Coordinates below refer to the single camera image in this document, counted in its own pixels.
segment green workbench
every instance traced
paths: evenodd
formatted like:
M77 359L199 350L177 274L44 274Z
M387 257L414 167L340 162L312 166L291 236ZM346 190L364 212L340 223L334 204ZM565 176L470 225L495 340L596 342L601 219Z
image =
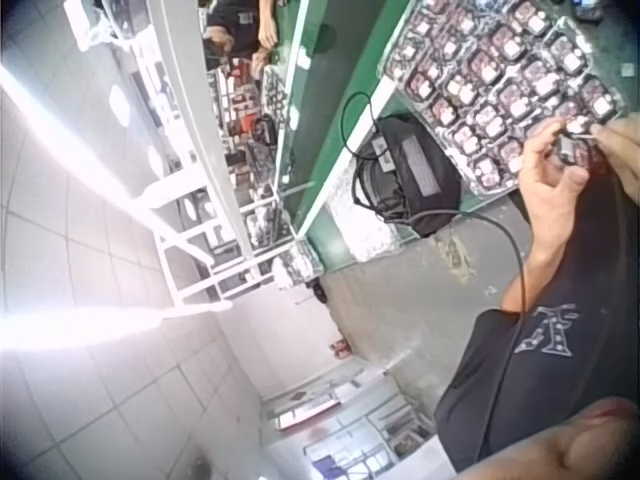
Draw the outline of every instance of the green workbench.
M277 185L280 190L306 186L284 202L296 229L305 222L343 150L338 130L343 105L355 91L375 91L378 63L408 4L409 0L291 0L277 9L276 69L290 105L299 113L296 129L284 129L279 138ZM570 2L551 8L566 13ZM605 67L600 75L616 86L631 110L637 110L637 76L619 75L620 64L637 63L634 26L613 11L597 29L587 25L583 32L594 45L598 63ZM308 65L298 61L300 50L311 60ZM364 102L355 103L345 115L347 136L365 108ZM381 115L403 111L407 107L394 94ZM473 210L487 201L467 191L462 208ZM318 212L306 235L327 270L354 263L326 208Z

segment printed logo on shirt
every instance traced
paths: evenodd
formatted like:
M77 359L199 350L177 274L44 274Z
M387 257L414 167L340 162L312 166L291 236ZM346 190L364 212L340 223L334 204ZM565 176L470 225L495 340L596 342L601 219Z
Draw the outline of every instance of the printed logo on shirt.
M538 307L534 316L542 317L540 325L529 338L520 342L513 353L537 350L542 342L548 338L542 353L573 357L567 342L566 331L571 328L572 321L580 316L576 312L576 305L567 303L554 308Z
M238 22L240 25L250 25L253 23L253 12L238 13Z

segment concrete floor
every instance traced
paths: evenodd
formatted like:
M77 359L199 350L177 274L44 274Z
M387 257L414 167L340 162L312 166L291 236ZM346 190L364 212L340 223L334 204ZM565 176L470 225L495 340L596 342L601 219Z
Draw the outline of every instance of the concrete floor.
M521 255L528 252L529 225L508 198L481 213L503 222ZM460 220L397 255L330 273L322 284L354 352L387 368L431 416L475 318L500 303L516 272L512 250L497 229Z

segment black shirt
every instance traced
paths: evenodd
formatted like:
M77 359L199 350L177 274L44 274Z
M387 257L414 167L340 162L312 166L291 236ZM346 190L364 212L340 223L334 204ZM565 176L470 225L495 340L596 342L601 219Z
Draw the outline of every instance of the black shirt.
M583 192L554 279L525 316L476 320L458 371L438 405L438 435L456 471L475 463L505 358L513 348L480 460L556 425L596 400L638 403L638 211L624 197L625 256L611 177Z
M250 60L260 48L258 0L218 0L207 15L207 26L223 27L233 37L231 58Z

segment worker's arm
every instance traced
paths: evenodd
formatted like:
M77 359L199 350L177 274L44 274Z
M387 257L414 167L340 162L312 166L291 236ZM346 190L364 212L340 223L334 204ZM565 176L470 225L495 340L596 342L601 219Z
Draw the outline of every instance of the worker's arm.
M545 250L533 246L529 257L524 262L525 311L533 306L542 290L556 274L563 255L564 246L555 250ZM520 274L509 285L500 308L505 312L514 313L519 313L522 309Z
M259 0L260 10L260 31L258 32L258 40L260 44L272 50L278 43L278 28L273 18L273 0Z
M522 154L520 192L533 231L533 247L524 266L525 311L536 303L558 270L573 232L578 196L589 179L585 169L572 166L561 170L547 158L564 126L565 121L560 118L542 123L526 141ZM520 312L519 275L507 289L501 308L507 312Z

